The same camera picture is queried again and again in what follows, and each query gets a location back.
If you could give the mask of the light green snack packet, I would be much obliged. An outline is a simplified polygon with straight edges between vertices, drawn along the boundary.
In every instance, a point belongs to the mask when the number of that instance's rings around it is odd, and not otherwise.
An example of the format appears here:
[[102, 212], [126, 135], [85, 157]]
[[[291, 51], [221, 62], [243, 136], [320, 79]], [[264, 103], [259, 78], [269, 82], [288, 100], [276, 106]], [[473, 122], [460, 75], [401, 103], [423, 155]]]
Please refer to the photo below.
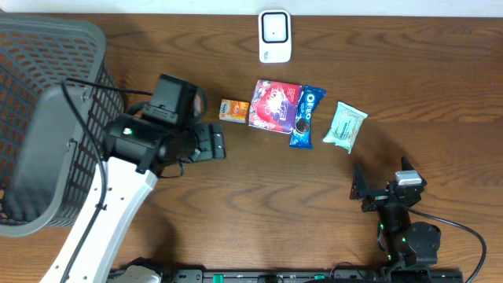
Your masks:
[[331, 127], [322, 141], [333, 143], [351, 153], [360, 127], [367, 117], [363, 111], [339, 101]]

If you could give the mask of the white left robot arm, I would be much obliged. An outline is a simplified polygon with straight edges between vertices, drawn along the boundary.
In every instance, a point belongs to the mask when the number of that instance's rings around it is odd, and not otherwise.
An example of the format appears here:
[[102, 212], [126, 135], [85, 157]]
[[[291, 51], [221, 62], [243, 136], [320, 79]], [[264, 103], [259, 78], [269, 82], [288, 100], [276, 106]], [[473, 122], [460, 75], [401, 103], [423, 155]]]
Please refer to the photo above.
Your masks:
[[222, 160], [220, 123], [176, 127], [122, 114], [108, 125], [86, 201], [44, 282], [104, 282], [138, 209], [165, 167]]

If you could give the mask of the blue Oreo cookie pack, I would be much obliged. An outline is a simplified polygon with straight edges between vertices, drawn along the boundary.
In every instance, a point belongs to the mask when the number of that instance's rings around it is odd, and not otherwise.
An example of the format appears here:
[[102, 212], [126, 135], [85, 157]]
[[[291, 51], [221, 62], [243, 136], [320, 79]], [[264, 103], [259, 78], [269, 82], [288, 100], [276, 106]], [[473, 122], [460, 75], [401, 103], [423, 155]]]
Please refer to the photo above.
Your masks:
[[296, 113], [295, 128], [290, 136], [289, 146], [297, 149], [312, 149], [311, 119], [313, 112], [326, 95], [326, 90], [306, 85]]

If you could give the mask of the orange small box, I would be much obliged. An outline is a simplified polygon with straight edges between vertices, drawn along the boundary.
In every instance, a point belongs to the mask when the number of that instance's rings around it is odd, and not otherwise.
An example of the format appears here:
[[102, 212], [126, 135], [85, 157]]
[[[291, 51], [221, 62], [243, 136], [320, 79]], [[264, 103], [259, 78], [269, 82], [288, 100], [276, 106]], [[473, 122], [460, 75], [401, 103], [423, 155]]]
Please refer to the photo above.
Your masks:
[[219, 119], [234, 123], [246, 123], [249, 103], [246, 101], [235, 101], [222, 99], [219, 108]]

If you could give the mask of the red purple snack bag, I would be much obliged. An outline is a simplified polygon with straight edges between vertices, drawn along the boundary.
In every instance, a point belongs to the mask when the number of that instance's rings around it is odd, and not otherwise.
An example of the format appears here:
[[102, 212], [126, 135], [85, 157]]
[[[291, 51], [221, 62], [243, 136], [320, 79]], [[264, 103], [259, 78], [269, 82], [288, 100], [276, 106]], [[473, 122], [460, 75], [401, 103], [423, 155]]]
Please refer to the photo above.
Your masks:
[[248, 125], [291, 134], [302, 89], [297, 84], [258, 80], [249, 108]]

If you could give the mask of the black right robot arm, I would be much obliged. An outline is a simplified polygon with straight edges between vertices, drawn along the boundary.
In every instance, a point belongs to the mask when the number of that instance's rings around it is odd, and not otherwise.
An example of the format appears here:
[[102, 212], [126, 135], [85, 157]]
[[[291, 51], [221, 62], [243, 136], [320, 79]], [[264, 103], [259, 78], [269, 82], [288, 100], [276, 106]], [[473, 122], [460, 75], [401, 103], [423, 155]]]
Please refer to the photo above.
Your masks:
[[430, 267], [438, 262], [440, 229], [427, 222], [412, 222], [409, 209], [421, 201], [427, 181], [401, 158], [402, 169], [384, 189], [370, 189], [362, 168], [355, 164], [350, 198], [362, 202], [363, 212], [378, 214], [383, 250], [401, 267]]

